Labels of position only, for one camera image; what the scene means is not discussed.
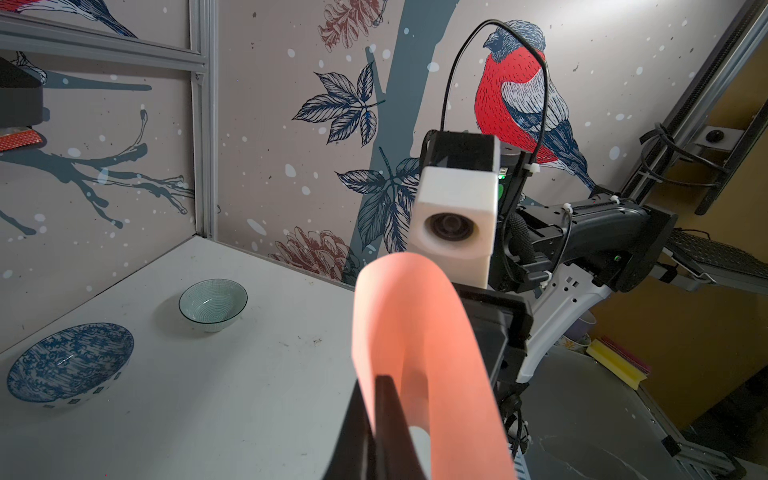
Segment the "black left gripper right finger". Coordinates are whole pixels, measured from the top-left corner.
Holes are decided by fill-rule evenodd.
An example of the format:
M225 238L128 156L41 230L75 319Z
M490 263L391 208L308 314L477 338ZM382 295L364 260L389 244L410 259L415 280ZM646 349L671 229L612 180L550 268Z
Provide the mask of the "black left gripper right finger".
M375 381L376 478L425 480L393 379Z

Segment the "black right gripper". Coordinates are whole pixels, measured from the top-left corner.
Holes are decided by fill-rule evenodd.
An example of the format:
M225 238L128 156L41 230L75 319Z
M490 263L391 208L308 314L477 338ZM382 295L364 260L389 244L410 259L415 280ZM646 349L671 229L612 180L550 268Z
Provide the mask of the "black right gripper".
M519 390L518 374L527 357L533 323L525 298L455 284L495 390Z

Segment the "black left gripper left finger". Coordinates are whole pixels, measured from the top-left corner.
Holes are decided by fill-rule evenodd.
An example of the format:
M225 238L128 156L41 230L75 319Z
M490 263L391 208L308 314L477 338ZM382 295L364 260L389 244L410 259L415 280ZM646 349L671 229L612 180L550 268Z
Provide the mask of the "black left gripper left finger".
M323 480L376 478L376 445L363 395L356 382Z

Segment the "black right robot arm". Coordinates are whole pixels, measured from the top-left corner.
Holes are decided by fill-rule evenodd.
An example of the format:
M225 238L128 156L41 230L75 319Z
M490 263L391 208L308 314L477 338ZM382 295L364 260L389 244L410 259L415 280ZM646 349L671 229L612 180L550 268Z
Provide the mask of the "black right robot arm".
M489 290L457 290L514 457L530 441L522 394L545 354L590 308L651 273L677 221L674 213L603 187L583 201L524 205L532 168L527 152L502 154Z

